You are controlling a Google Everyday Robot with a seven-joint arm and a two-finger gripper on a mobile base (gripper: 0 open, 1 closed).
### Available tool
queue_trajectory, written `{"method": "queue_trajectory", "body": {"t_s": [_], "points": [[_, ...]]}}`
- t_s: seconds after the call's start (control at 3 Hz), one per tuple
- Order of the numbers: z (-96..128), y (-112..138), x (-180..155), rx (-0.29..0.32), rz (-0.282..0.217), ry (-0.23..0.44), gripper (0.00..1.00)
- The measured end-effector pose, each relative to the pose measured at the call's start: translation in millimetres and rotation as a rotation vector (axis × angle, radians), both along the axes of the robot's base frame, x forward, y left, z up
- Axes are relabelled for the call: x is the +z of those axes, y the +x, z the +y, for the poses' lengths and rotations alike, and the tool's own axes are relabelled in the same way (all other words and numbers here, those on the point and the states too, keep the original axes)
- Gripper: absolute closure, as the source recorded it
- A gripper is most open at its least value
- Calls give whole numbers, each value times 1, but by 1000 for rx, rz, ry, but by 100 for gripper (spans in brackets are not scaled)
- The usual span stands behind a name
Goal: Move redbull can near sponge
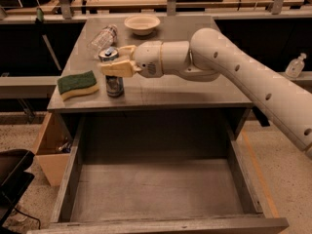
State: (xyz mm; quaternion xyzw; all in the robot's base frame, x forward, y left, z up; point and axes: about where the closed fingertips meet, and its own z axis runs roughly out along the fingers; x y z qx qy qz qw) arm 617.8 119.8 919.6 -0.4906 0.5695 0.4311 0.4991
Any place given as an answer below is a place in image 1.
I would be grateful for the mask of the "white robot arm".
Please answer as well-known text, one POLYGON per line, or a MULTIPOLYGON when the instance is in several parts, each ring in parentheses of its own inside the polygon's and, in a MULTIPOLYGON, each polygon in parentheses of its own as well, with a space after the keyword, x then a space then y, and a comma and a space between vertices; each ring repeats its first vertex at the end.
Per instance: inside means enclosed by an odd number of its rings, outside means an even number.
POLYGON ((312 94, 245 54, 221 32, 197 30, 189 41, 146 41, 119 49, 101 62, 108 76, 145 78, 175 75, 211 82, 229 79, 306 156, 312 154, 312 94))

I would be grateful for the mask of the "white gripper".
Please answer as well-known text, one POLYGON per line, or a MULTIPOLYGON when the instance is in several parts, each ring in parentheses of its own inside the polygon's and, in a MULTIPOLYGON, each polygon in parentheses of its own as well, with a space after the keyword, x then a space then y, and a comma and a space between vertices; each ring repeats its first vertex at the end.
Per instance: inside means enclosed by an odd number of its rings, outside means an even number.
POLYGON ((147 41, 139 46, 128 45, 120 47, 118 54, 122 60, 101 62, 99 64, 100 71, 106 76, 122 78, 133 77, 136 73, 145 78, 162 77, 161 46, 161 41, 147 41))

